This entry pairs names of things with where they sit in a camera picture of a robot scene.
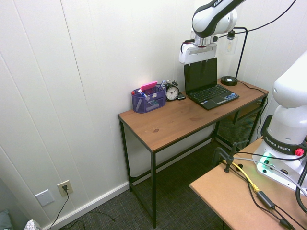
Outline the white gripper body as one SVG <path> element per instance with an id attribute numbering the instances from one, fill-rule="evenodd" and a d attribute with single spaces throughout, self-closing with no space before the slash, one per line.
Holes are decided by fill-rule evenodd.
<path id="1" fill-rule="evenodd" d="M 204 48 L 199 48 L 194 44 L 184 44 L 182 52 L 179 53 L 179 62 L 185 65 L 208 60 L 215 57 L 216 50 L 216 43 L 211 43 Z"/>

